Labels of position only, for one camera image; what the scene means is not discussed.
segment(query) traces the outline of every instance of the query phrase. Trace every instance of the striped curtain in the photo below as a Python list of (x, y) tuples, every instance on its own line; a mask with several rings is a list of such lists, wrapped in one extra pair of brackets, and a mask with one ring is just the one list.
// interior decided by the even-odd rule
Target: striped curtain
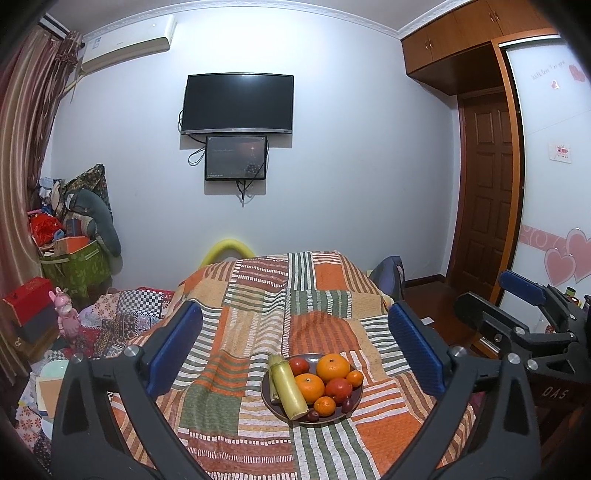
[[(81, 40), (77, 32), (56, 40), (37, 27), (0, 72), (0, 299), (41, 274), (27, 211)], [(11, 338), (11, 326), (0, 316), (0, 366), (9, 379), (23, 372)]]

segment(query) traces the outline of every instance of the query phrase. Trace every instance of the air conditioner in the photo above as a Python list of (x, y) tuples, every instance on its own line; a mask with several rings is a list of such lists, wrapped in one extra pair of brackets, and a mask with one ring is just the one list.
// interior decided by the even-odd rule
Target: air conditioner
[(176, 25), (174, 15), (165, 15), (142, 20), (90, 40), (82, 58), (82, 70), (91, 73), (125, 60), (167, 51)]

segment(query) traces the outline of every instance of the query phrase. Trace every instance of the green storage bag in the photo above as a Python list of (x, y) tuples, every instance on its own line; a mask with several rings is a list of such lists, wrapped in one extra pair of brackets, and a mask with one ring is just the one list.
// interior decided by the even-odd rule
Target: green storage bag
[(105, 252), (96, 240), (72, 254), (39, 260), (43, 275), (64, 290), (74, 306), (87, 303), (89, 286), (97, 286), (111, 276)]

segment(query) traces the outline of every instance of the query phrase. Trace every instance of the heart decal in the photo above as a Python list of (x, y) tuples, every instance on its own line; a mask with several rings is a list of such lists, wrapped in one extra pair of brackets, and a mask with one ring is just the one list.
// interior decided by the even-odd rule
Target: heart decal
[(569, 65), (570, 74), (577, 82), (584, 82), (587, 77), (581, 72), (576, 65)]
[(574, 257), (574, 281), (579, 283), (591, 275), (591, 239), (579, 228), (573, 228), (566, 237), (566, 252)]
[(572, 255), (562, 256), (557, 248), (551, 248), (546, 252), (544, 265), (550, 284), (553, 286), (563, 284), (570, 279), (577, 267)]

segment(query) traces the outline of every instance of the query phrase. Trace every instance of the baseboard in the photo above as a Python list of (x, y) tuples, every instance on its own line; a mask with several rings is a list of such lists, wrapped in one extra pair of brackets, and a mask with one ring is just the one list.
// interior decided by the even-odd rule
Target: baseboard
[(419, 285), (425, 285), (425, 283), (433, 283), (434, 281), (444, 283), (445, 277), (438, 273), (437, 275), (430, 275), (429, 277), (413, 278), (412, 280), (407, 280), (406, 282), (404, 282), (404, 287), (418, 287)]

